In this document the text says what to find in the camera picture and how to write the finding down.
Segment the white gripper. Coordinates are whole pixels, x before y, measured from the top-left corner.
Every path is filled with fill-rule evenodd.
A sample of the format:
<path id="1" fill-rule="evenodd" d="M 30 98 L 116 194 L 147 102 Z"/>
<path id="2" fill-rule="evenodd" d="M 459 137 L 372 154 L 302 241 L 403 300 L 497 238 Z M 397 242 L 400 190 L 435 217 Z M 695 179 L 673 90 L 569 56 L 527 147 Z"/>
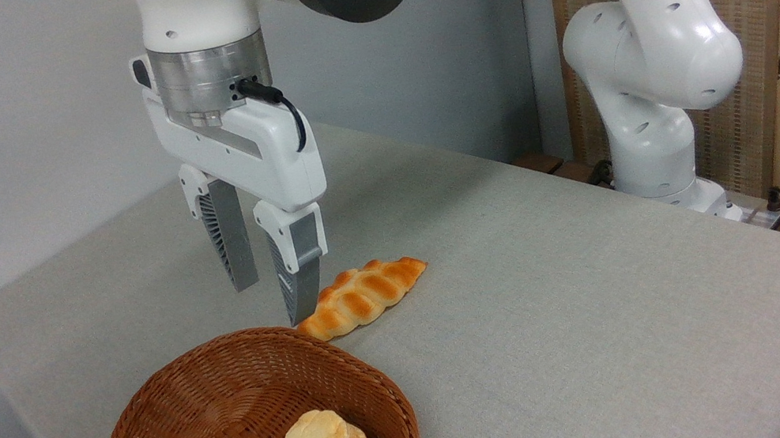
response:
<path id="1" fill-rule="evenodd" d="M 315 313 L 321 291 L 318 265 L 328 247 L 315 202 L 326 180 L 304 115 L 275 96 L 249 94 L 272 79 L 262 34 L 182 54 L 150 51 L 129 64 L 162 148 L 183 162 L 191 216 L 205 226 L 238 293 L 260 276 L 236 187 L 262 199 L 254 220 L 297 327 Z"/>

